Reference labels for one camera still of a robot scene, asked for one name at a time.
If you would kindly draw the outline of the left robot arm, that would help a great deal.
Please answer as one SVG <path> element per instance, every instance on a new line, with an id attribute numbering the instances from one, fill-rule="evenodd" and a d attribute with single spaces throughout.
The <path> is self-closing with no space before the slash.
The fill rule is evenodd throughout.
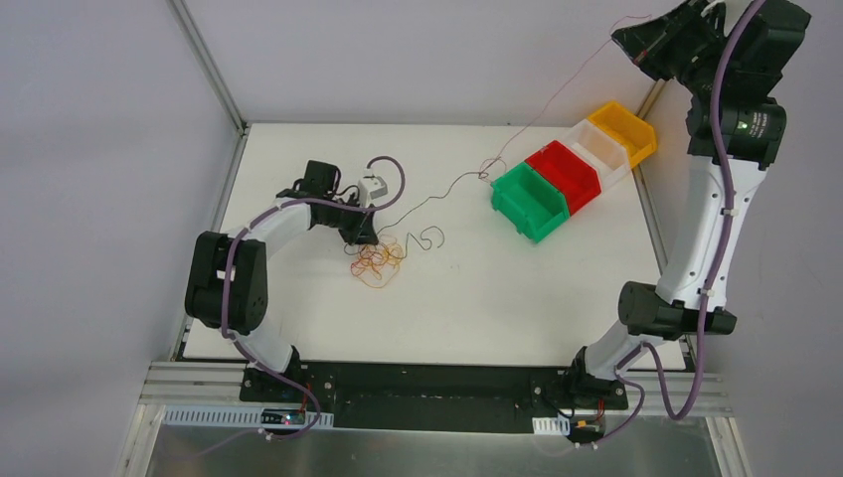
<path id="1" fill-rule="evenodd" d="M 276 194 L 271 205 L 227 233 L 198 235 L 191 262 L 185 310 L 217 329 L 266 374 L 264 386 L 279 401 L 292 401 L 305 379 L 296 348 L 282 340 L 267 316 L 269 260 L 293 239 L 315 227 L 338 232 L 347 245 L 374 245 L 376 200 L 388 193 L 385 179 L 367 168 L 341 188 L 341 171 L 308 161 L 304 175 Z"/>

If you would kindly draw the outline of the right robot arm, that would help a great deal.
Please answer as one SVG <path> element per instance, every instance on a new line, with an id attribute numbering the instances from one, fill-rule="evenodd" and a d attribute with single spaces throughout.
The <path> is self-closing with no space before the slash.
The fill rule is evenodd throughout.
<path id="1" fill-rule="evenodd" d="M 615 30 L 612 40 L 648 77 L 691 95 L 689 189 L 680 230 L 659 280 L 625 283 L 618 318 L 578 351 L 561 388 L 579 407 L 623 394 L 620 376 L 644 351 L 686 335 L 705 361 L 709 335 L 728 335 L 729 267 L 747 209 L 773 164 L 786 128 L 771 96 L 802 44 L 810 14 L 789 1 L 754 1 L 732 29 L 719 1 L 684 1 L 653 20 Z"/>

